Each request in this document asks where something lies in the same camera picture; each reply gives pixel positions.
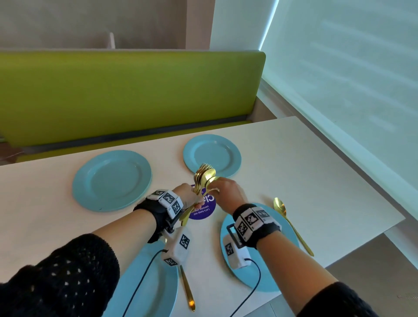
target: left hand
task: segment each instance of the left hand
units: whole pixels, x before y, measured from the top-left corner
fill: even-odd
[[[204,204],[202,194],[196,195],[193,193],[193,187],[187,183],[183,183],[180,186],[177,186],[175,189],[173,189],[173,192],[178,195],[183,202],[183,209],[187,209],[190,206],[194,206],[196,209],[199,209]]]

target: bundle of gold forks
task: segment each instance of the bundle of gold forks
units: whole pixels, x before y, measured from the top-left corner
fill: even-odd
[[[194,174],[194,188],[195,194],[200,194],[203,188],[206,188],[211,182],[217,179],[215,169],[206,163],[203,163],[197,172]],[[181,225],[185,226],[189,216],[192,213],[194,206],[189,207],[180,217]]]

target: sleeve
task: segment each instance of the sleeve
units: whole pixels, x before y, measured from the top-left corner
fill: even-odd
[[[92,233],[81,235],[0,284],[0,315],[99,317],[119,276],[108,243]]]
[[[341,282],[324,288],[298,314],[307,316],[378,317],[369,304]]]

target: hand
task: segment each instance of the hand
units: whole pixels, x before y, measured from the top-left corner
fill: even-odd
[[[230,215],[232,215],[239,206],[248,203],[244,190],[232,179],[220,177],[216,181],[210,183],[207,190],[215,197],[216,203]]]
[[[196,209],[199,209],[204,204],[202,195],[196,195],[193,193],[193,187],[189,184],[183,183],[173,189],[173,192],[178,195],[183,202],[183,209],[187,209],[190,206],[194,206]]]

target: black cable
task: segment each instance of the black cable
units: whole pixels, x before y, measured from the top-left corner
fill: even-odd
[[[238,309],[240,309],[241,306],[244,305],[244,303],[247,301],[247,299],[250,298],[250,296],[255,292],[255,289],[257,288],[258,284],[260,284],[260,280],[261,280],[261,271],[260,271],[260,268],[258,267],[257,263],[250,258],[245,258],[244,260],[253,262],[255,264],[255,266],[258,268],[258,273],[259,273],[258,282],[255,285],[255,287],[253,288],[253,290],[251,291],[251,293],[247,296],[246,299],[244,299],[244,301],[238,306],[238,308],[232,313],[232,315],[230,317],[232,317],[238,311]]]
[[[138,290],[138,288],[139,288],[139,286],[141,285],[141,283],[142,283],[142,281],[143,281],[143,279],[144,279],[144,277],[145,277],[146,273],[148,272],[148,269],[150,268],[150,266],[151,266],[152,262],[154,261],[155,257],[156,257],[158,254],[160,254],[161,252],[167,252],[167,250],[164,250],[164,249],[163,249],[163,250],[159,250],[159,251],[158,251],[158,252],[157,252],[157,253],[153,256],[153,258],[152,258],[152,259],[151,259],[151,261],[150,261],[150,264],[148,264],[147,269],[145,270],[144,275],[142,275],[142,278],[141,278],[141,280],[139,281],[139,284],[138,284],[138,286],[136,287],[135,292],[133,292],[132,297],[131,297],[131,299],[130,299],[130,301],[129,301],[128,305],[126,306],[125,312],[123,313],[122,317],[125,317],[126,312],[128,311],[129,305],[130,305],[130,303],[132,303],[133,297],[135,296],[136,291]]]

